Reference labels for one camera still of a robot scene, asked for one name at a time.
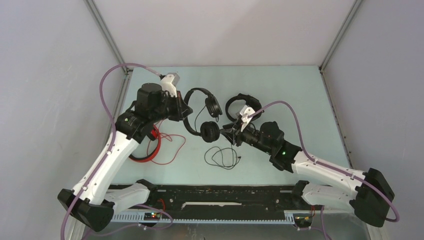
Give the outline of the small black foam headphones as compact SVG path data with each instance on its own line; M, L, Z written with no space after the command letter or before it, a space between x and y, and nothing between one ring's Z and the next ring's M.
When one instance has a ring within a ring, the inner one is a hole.
M194 87L190 89L184 97L184 103L189 103L190 98L195 91L199 91L206 95L206 99L204 100L205 104L203 108L207 109L209 115L214 118L215 121L203 122L200 125L199 130L197 130L196 127L191 127L189 120L186 118L183 120L184 127L190 134L201 137L206 143L215 142L220 137L220 128L218 126L218 121L219 117L223 114L222 109L216 97L209 90L202 87ZM227 149L231 150L230 165L226 165L224 163L223 151ZM228 148L220 148L218 146L213 146L204 153L203 159L205 163L209 166L219 167L225 170L232 170L240 162L241 157L231 146Z

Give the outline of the black headset with microphone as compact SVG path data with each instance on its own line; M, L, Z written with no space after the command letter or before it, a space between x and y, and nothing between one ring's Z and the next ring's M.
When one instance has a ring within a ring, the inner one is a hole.
M230 115L229 107L235 101L244 101L245 105L252 107L254 109L254 111L257 112L257 113L263 107L262 104L260 103L260 101L257 98L255 98L251 95L248 95L248 94L239 93L238 95L230 98L225 104L225 114L231 122L236 121L236 118L234 118L233 116Z

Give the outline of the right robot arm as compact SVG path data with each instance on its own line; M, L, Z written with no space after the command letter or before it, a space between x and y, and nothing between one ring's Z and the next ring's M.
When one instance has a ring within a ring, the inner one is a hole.
M379 170L356 170L315 158L285 140L275 121L265 122L259 129L243 127L237 121L224 125L220 134L232 145L246 143L267 153L276 169L304 177L291 192L290 201L295 208L329 205L353 212L363 222L378 228L388 221L395 194Z

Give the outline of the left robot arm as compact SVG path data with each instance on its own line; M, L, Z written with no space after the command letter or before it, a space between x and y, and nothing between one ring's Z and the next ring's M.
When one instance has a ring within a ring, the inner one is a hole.
M136 100L122 113L94 164L72 188L63 188L57 199L67 212L95 232L103 230L118 211L118 201L106 199L106 192L123 165L143 139L161 120L179 122L192 109L173 83L145 83Z

